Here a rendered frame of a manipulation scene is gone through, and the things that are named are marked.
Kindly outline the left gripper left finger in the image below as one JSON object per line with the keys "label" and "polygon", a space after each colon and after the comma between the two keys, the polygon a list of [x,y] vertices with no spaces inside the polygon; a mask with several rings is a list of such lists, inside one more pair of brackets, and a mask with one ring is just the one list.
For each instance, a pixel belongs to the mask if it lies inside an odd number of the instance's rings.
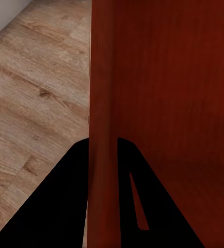
{"label": "left gripper left finger", "polygon": [[75,143],[0,232],[0,248],[82,248],[89,138]]}

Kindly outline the storage box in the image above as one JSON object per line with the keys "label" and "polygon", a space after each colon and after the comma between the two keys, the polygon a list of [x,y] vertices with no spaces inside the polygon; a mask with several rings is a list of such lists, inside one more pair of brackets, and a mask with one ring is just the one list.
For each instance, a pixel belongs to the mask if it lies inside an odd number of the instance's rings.
{"label": "storage box", "polygon": [[121,248],[119,137],[224,248],[224,0],[92,0],[87,248]]}

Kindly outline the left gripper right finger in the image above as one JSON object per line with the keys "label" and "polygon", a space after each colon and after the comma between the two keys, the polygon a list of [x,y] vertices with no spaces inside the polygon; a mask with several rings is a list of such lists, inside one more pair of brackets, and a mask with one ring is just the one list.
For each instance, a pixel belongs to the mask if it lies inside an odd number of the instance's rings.
{"label": "left gripper right finger", "polygon": [[[138,227],[132,174],[150,230]],[[205,248],[137,146],[118,138],[121,248]]]}

